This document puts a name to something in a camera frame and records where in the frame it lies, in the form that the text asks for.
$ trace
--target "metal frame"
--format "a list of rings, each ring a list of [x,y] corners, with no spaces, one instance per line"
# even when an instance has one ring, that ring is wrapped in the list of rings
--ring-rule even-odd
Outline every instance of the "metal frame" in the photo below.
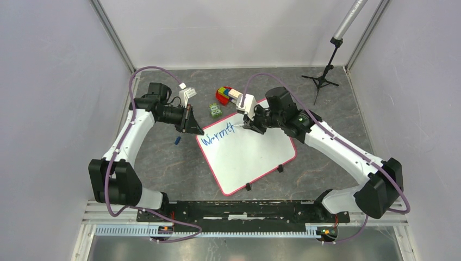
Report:
[[[130,57],[128,56],[128,53],[125,50],[119,36],[117,35],[117,32],[114,29],[114,26],[110,22],[109,17],[105,13],[104,8],[102,7],[102,4],[100,3],[99,0],[90,0],[90,3],[93,6],[99,19],[101,20],[101,23],[104,26],[105,31],[107,32],[110,39],[112,40],[112,43],[114,44],[115,48],[117,48],[117,51],[122,57],[122,60],[125,63],[126,67],[131,73],[133,73],[134,71],[136,71],[136,67],[134,67],[133,63],[131,62]]]
[[[370,22],[366,26],[365,31],[362,34],[362,37],[360,38],[356,48],[352,52],[351,57],[349,58],[349,61],[347,61],[347,64],[345,66],[346,71],[350,70],[352,66],[354,65],[355,61],[357,60],[357,57],[359,56],[360,52],[362,51],[364,45],[368,41],[368,38],[370,37],[371,33],[373,32],[376,24],[378,23],[379,19],[381,18],[383,12],[385,11],[386,7],[389,5],[391,0],[381,0],[378,7],[375,10],[375,13],[371,17]]]
[[[122,206],[112,205],[114,211],[118,211]],[[395,202],[392,206],[396,209],[403,208],[401,202]],[[170,222],[145,223],[137,222],[136,216],[138,210],[127,208],[118,217],[112,217],[107,212],[105,204],[96,201],[89,201],[86,205],[85,214],[83,215],[82,224],[78,233],[77,242],[72,253],[72,261],[87,261],[90,254],[91,245],[95,236],[132,236],[146,237],[157,234],[159,226],[170,226]],[[363,213],[350,213],[351,222],[340,224],[340,226],[361,226],[365,220]],[[306,232],[299,233],[264,233],[249,234],[245,237],[257,238],[313,238],[312,232],[317,226],[331,226],[332,223],[307,223]],[[387,212],[381,219],[369,218],[367,226],[392,226],[394,227],[397,237],[398,246],[404,261],[417,261],[414,247],[412,247],[412,237],[408,227],[408,221],[405,215]],[[185,236],[188,233],[177,233],[173,236]],[[218,237],[232,238],[242,237],[239,233],[204,233],[200,237]]]

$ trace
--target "white wall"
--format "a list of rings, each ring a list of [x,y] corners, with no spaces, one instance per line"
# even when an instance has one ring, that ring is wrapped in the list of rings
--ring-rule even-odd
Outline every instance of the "white wall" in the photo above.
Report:
[[[461,2],[392,1],[351,78],[378,155],[403,165],[422,260],[461,251]]]
[[[354,0],[101,0],[136,67],[325,66]],[[344,36],[345,65],[379,0]]]
[[[0,35],[0,260],[69,260],[129,73],[88,1],[2,1]]]

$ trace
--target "colorful toy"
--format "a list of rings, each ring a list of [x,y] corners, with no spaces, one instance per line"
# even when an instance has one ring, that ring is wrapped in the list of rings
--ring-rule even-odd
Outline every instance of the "colorful toy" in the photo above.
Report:
[[[228,86],[223,86],[216,91],[216,98],[222,105],[226,106],[229,102],[236,104],[240,92]]]
[[[211,116],[217,118],[222,115],[222,110],[219,108],[219,105],[216,103],[210,104]]]

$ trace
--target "black joint actuator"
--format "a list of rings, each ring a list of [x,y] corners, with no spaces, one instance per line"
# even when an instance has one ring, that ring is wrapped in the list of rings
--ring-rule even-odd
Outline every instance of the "black joint actuator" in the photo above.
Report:
[[[134,99],[137,109],[143,109],[153,114],[156,122],[173,124],[181,133],[203,135],[204,131],[194,118],[194,111],[190,104],[180,104],[173,107],[168,104],[171,89],[162,83],[150,83],[148,92]]]
[[[93,159],[88,165],[91,186],[95,200],[105,203],[104,179],[109,162],[106,159]],[[111,204],[135,206],[142,194],[142,184],[130,163],[121,160],[113,162],[110,174],[116,172],[117,178],[109,176],[109,201]]]
[[[304,143],[306,133],[315,124],[305,110],[299,110],[291,98],[290,92],[285,87],[276,87],[266,92],[269,108],[261,105],[254,107],[253,120],[244,116],[244,129],[250,129],[259,134],[264,134],[268,128],[280,128],[292,138]],[[322,118],[310,111],[318,120]]]
[[[382,166],[403,191],[402,164],[394,158]],[[354,194],[356,204],[368,216],[379,219],[397,200],[399,194],[390,181],[380,171],[371,173],[370,180]]]
[[[339,47],[341,47],[341,45],[342,45],[342,39],[341,39],[341,40],[338,40],[338,39],[335,39],[334,37],[332,37],[331,40],[330,40],[330,42],[331,42],[332,44],[334,44],[334,47],[336,47],[336,48],[339,48]]]

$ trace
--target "whiteboard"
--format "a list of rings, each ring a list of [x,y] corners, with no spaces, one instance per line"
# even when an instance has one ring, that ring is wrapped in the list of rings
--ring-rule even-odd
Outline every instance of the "whiteboard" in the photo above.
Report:
[[[259,102],[268,107],[267,101]],[[281,129],[264,135],[236,126],[243,115],[234,113],[203,128],[196,139],[221,192],[229,196],[296,157],[293,141]]]

